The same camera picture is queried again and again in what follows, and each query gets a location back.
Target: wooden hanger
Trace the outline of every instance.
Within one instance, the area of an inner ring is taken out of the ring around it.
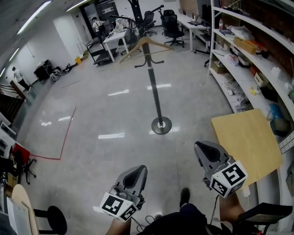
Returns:
[[[158,43],[158,42],[154,42],[153,40],[151,40],[149,37],[143,37],[139,40],[138,44],[128,53],[126,54],[119,63],[123,62],[127,57],[131,56],[137,49],[139,49],[144,43],[149,43],[149,44],[153,44],[156,46],[161,46],[166,48],[166,50],[161,50],[161,51],[157,51],[157,52],[153,52],[153,53],[149,53],[147,55],[151,55],[154,53],[159,53],[159,52],[163,52],[163,51],[167,51],[167,50],[174,50],[174,48],[171,48],[170,46]]]

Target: person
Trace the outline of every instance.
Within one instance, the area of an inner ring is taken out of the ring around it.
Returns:
[[[31,89],[31,84],[27,85],[27,83],[25,82],[25,79],[27,80],[27,78],[25,77],[23,72],[19,69],[16,69],[15,67],[13,67],[12,70],[14,72],[13,77],[17,79],[18,84],[24,87],[25,90],[29,91]]]
[[[96,37],[100,34],[99,27],[103,24],[104,21],[97,20],[97,17],[92,18],[93,26],[92,28],[95,29]]]
[[[207,224],[207,219],[196,206],[189,203],[190,190],[184,188],[181,191],[180,211],[164,215],[148,225],[141,235],[165,235],[165,234],[199,234],[199,235],[227,235],[228,227],[215,227]],[[236,193],[227,198],[220,197],[220,220],[228,224],[234,224],[240,214],[244,213]],[[106,235],[129,235],[131,219],[126,223],[114,219]]]

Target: wooden board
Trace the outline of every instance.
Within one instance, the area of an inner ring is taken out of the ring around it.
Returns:
[[[219,144],[245,167],[244,186],[265,177],[282,164],[271,127],[260,109],[211,119]]]

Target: white shelving unit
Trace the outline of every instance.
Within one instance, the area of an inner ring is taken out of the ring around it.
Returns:
[[[286,47],[290,52],[294,54],[294,43],[289,41],[287,38],[283,37],[279,33],[265,27],[262,25],[261,22],[254,20],[250,17],[236,14],[234,12],[214,7],[214,1],[211,0],[212,5],[212,40],[211,40],[211,49],[215,48],[215,34],[221,36],[230,44],[234,45],[238,50],[241,51],[269,80],[271,85],[275,88],[279,96],[281,97],[282,101],[284,102],[286,108],[288,109],[292,119],[294,120],[294,104],[288,98],[288,91],[286,90],[285,83],[291,82],[290,76],[284,71],[282,66],[280,66],[272,57],[264,59],[262,56],[259,55],[252,55],[242,48],[236,46],[233,42],[232,38],[225,37],[222,33],[219,32],[218,29],[214,29],[215,25],[215,11],[220,11],[222,13],[228,14],[230,16],[236,17],[241,19],[257,28],[262,30],[263,32],[267,33],[269,36],[273,37],[278,43],[282,44]],[[212,68],[212,56],[216,56],[218,60],[223,63],[223,65],[227,68],[230,74],[235,78],[238,82],[246,96],[248,97],[250,103],[252,104],[253,108],[259,108],[262,110],[263,114],[267,117],[269,113],[269,105],[274,103],[264,98],[263,95],[253,95],[250,92],[250,88],[257,89],[257,83],[254,80],[253,75],[247,68],[243,68],[240,66],[233,66],[228,60],[224,58],[225,54],[230,53],[229,51],[224,50],[211,50],[210,53],[210,61],[209,61],[209,74],[212,74],[216,79],[217,83],[220,85],[222,91],[224,92],[226,98],[228,99],[232,109],[236,112],[235,108],[235,98],[233,96],[229,96],[226,92],[226,89],[223,87],[223,80],[225,76],[223,74],[217,74]],[[271,72],[274,67],[279,67],[281,69],[281,74],[279,78],[275,77]],[[293,135],[293,143],[289,145],[288,148],[291,148],[294,145],[294,132]],[[283,139],[281,137],[277,137],[277,142],[280,143]],[[266,177],[262,178],[257,182],[257,190],[258,190],[258,198],[259,203],[267,202],[267,203],[279,203],[280,205],[294,205],[294,199],[291,197],[290,192],[288,190],[286,184],[286,177],[287,177],[287,169],[290,166],[291,162],[294,161],[294,149],[289,150],[288,152],[281,152],[283,163],[277,171],[267,175]],[[291,233],[292,225],[294,221],[294,212],[292,214],[282,220],[279,221],[277,232],[281,233]]]

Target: ceiling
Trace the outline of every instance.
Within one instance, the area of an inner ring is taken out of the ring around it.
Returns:
[[[32,32],[39,22],[51,20],[64,13],[65,9],[80,0],[52,0],[52,2],[33,20],[23,33],[17,35],[20,27],[46,0],[0,0],[0,68],[4,57],[13,53],[17,43]]]

